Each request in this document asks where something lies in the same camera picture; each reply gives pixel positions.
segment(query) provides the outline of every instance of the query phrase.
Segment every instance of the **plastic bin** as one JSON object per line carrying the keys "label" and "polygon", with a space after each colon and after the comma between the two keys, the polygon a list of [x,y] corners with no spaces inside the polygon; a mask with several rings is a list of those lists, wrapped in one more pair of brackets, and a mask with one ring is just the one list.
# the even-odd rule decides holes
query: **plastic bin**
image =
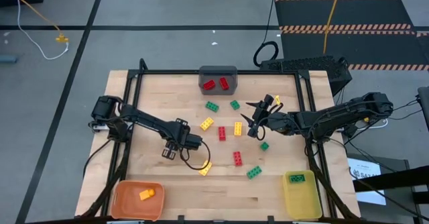
{"label": "plastic bin", "polygon": [[311,170],[291,171],[283,175],[286,210],[297,220],[317,219],[322,216],[316,180]]}
{"label": "plastic bin", "polygon": [[[139,193],[147,189],[154,189],[155,195],[142,201]],[[164,187],[159,183],[123,180],[115,189],[112,217],[156,221],[164,207],[164,195]]]}
{"label": "plastic bin", "polygon": [[[237,88],[237,68],[235,66],[201,66],[198,85],[203,95],[232,95]],[[221,77],[225,77],[229,89],[223,90],[221,87]],[[211,90],[203,88],[204,83],[214,80],[216,86]]]}

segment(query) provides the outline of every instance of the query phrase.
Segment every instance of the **white cable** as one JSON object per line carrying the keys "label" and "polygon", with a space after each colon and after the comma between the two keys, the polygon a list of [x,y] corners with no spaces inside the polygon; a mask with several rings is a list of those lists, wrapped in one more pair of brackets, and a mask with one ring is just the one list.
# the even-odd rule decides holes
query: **white cable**
{"label": "white cable", "polygon": [[[369,129],[383,128],[383,127],[387,126],[387,124],[389,124],[389,120],[387,120],[387,119],[383,119],[383,122],[384,122],[384,124],[383,124],[383,125],[380,125],[380,126],[372,126],[372,127],[369,127]],[[366,127],[362,127],[362,128],[360,128],[360,129],[357,129],[357,130],[359,130],[359,131],[363,131],[363,130],[365,130],[365,129],[366,129]],[[337,129],[337,130],[335,130],[335,131],[337,131],[337,132],[342,132],[342,131],[344,131],[344,128],[339,128],[339,129]]]}
{"label": "white cable", "polygon": [[[387,119],[383,119],[383,122],[385,122],[383,125],[369,127],[369,129],[383,128],[383,127],[387,126],[387,124],[389,124],[389,120],[387,120]],[[362,127],[360,129],[357,129],[357,130],[362,131],[362,130],[365,130],[365,129],[366,129],[366,127]]]}
{"label": "white cable", "polygon": [[27,32],[25,32],[22,28],[21,28],[21,24],[20,24],[20,17],[21,17],[21,3],[19,3],[19,0],[17,0],[17,2],[18,2],[18,18],[17,18],[17,22],[18,22],[18,28],[29,38],[29,40],[31,40],[32,42],[33,42],[33,44],[35,44],[38,48],[39,48],[39,50],[40,50],[40,52],[42,53],[42,55],[43,55],[43,57],[46,59],[46,60],[55,60],[55,59],[57,59],[57,58],[59,58],[59,57],[61,57],[63,54],[65,54],[67,51],[68,51],[68,42],[66,42],[66,49],[61,53],[61,54],[59,54],[59,55],[57,55],[57,56],[55,56],[55,57],[52,57],[52,58],[48,58],[48,57],[46,57],[45,56],[45,53],[43,52],[43,50],[42,50],[42,48],[39,46],[39,44],[37,44],[29,35],[28,35],[28,33]]}

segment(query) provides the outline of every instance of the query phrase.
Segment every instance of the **red lego brick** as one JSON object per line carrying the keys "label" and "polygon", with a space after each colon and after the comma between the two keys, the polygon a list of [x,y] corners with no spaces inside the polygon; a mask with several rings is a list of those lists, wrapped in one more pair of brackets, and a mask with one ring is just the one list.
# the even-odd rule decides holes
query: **red lego brick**
{"label": "red lego brick", "polygon": [[227,140],[227,136],[225,135],[225,127],[219,127],[219,140]]}
{"label": "red lego brick", "polygon": [[213,89],[216,86],[216,83],[214,80],[209,80],[208,82],[203,84],[204,90],[210,90]]}
{"label": "red lego brick", "polygon": [[229,89],[229,85],[228,85],[228,82],[225,79],[225,77],[221,77],[220,82],[221,82],[221,87],[222,87],[223,90],[228,90]]}
{"label": "red lego brick", "polygon": [[243,163],[241,161],[241,154],[240,152],[234,152],[234,162],[236,166],[242,166]]}

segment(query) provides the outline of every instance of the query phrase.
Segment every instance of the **green lego brick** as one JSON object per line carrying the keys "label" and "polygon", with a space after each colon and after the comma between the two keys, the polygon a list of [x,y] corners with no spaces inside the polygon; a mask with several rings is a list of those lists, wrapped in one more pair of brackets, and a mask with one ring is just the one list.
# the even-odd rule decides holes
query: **green lego brick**
{"label": "green lego brick", "polygon": [[240,104],[236,100],[232,101],[230,104],[234,108],[234,110],[237,110],[240,108]]}
{"label": "green lego brick", "polygon": [[206,108],[210,109],[211,111],[214,111],[215,113],[217,113],[217,111],[219,110],[219,106],[210,101],[207,102]]}
{"label": "green lego brick", "polygon": [[269,148],[269,145],[267,144],[267,142],[263,142],[260,147],[263,151],[266,151]]}
{"label": "green lego brick", "polygon": [[259,166],[256,166],[247,173],[247,177],[251,180],[255,178],[255,176],[257,176],[258,174],[261,174],[261,172],[261,168]]}
{"label": "green lego brick", "polygon": [[301,183],[306,181],[306,178],[304,177],[303,174],[297,174],[297,175],[289,176],[289,181],[291,183]]}

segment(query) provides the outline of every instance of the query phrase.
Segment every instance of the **floor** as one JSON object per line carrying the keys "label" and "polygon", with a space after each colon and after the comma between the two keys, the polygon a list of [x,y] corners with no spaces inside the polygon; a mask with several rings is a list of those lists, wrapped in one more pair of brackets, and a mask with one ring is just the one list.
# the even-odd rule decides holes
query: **floor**
{"label": "floor", "polygon": [[[19,62],[0,66],[0,220],[14,223],[34,174],[43,146],[50,137],[52,148],[35,189],[25,221],[72,218],[82,184],[82,167],[88,157],[93,134],[86,126],[90,111],[102,95],[110,70],[137,68],[143,57],[150,69],[188,69],[202,65],[235,65],[255,69],[254,51],[264,31],[220,25],[265,25],[270,0],[101,0],[93,25],[166,26],[203,25],[198,27],[158,27],[146,30],[93,30],[88,35],[82,55],[77,54],[95,0],[45,0],[35,5],[58,25],[77,25],[67,30],[70,51],[47,61],[38,49],[17,30],[0,31],[0,54],[16,54]],[[429,0],[403,0],[416,26],[429,25]],[[16,25],[17,7],[0,8],[0,25]],[[275,25],[275,14],[271,25]],[[47,25],[27,7],[21,13],[22,25]],[[28,33],[48,56],[63,51],[51,30]],[[279,32],[268,31],[267,38],[280,42]],[[270,56],[269,50],[260,59]],[[411,101],[417,88],[429,85],[428,72],[352,71],[353,81],[346,87],[344,100],[381,91],[400,106]],[[72,80],[69,94],[64,90]],[[65,103],[64,111],[58,103]],[[413,111],[395,113],[401,117]],[[51,129],[52,120],[58,128]],[[359,136],[354,144],[374,156],[407,159],[410,166],[429,164],[428,130],[422,115],[402,121],[390,121],[383,129]],[[429,215],[429,208],[422,206]],[[362,210],[370,220],[411,223],[410,218],[382,217]]]}

